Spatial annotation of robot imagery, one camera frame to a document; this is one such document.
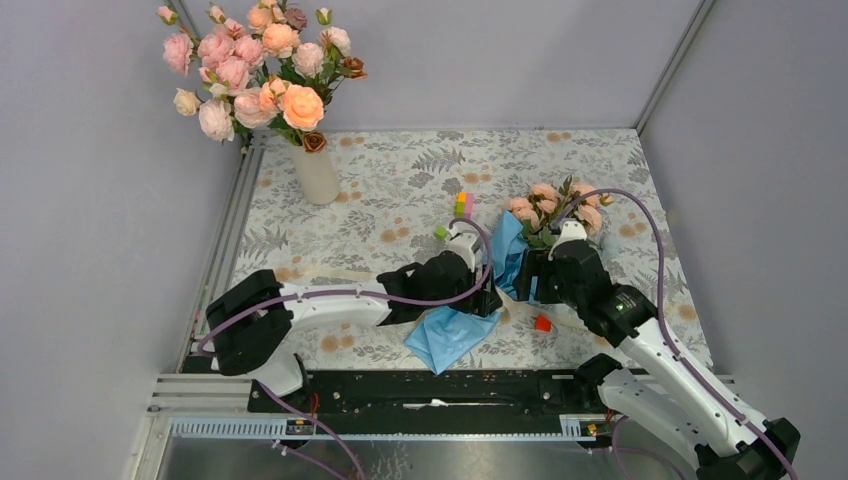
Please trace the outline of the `cream printed ribbon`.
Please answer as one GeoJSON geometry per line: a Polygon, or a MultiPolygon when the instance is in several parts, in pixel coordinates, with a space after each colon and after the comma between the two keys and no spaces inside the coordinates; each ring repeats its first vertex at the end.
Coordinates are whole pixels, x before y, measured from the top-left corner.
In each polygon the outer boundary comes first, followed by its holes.
{"type": "MultiPolygon", "coordinates": [[[[359,284],[375,279],[376,274],[372,272],[358,272],[330,267],[309,267],[302,270],[279,267],[273,270],[277,281],[283,284],[294,283],[296,285],[317,285],[317,278],[331,279],[330,285],[359,284]]],[[[513,300],[500,288],[498,294],[503,300],[504,308],[509,312],[513,320],[517,320],[521,314],[529,314],[533,319],[538,314],[544,315],[556,327],[566,327],[587,331],[583,322],[576,314],[564,305],[539,305],[535,303],[519,302],[513,300]]]]}

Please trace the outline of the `flower bouquet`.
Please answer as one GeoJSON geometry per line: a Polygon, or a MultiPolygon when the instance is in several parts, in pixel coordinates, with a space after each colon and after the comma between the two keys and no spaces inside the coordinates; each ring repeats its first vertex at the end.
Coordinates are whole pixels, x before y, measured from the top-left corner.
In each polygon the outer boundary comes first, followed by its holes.
{"type": "MultiPolygon", "coordinates": [[[[505,204],[505,211],[490,236],[493,247],[493,275],[497,287],[495,298],[518,299],[514,281],[519,276],[525,253],[532,248],[548,251],[560,215],[576,221],[589,236],[603,226],[602,209],[613,203],[609,194],[588,193],[595,188],[568,177],[562,185],[537,184],[527,195],[515,197],[505,204]]],[[[405,345],[424,362],[428,369],[440,374],[483,342],[507,313],[472,314],[454,307],[441,306],[428,312],[412,330],[405,345]]]]}

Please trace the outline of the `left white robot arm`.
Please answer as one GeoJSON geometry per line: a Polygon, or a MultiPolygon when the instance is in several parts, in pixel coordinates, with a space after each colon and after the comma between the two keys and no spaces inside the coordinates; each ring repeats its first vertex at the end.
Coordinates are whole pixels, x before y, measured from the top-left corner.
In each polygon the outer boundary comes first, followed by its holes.
{"type": "Polygon", "coordinates": [[[247,375],[288,411],[309,401],[310,385],[290,333],[344,323],[367,327],[413,322],[445,308],[484,319],[502,308],[493,275],[444,251],[359,284],[307,287],[277,281],[273,271],[249,275],[206,310],[209,333],[197,346],[225,376],[247,375]]]}

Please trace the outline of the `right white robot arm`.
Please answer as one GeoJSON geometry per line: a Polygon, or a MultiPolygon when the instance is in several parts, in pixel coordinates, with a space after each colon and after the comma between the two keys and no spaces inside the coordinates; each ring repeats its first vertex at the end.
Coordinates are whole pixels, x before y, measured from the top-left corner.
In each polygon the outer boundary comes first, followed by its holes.
{"type": "Polygon", "coordinates": [[[610,279],[587,241],[524,253],[513,286],[521,300],[574,309],[592,333],[662,388],[656,392],[598,354],[577,370],[573,396],[583,410],[606,406],[629,417],[674,449],[699,479],[796,478],[797,428],[785,418],[767,419],[732,392],[691,355],[642,292],[610,279]]]}

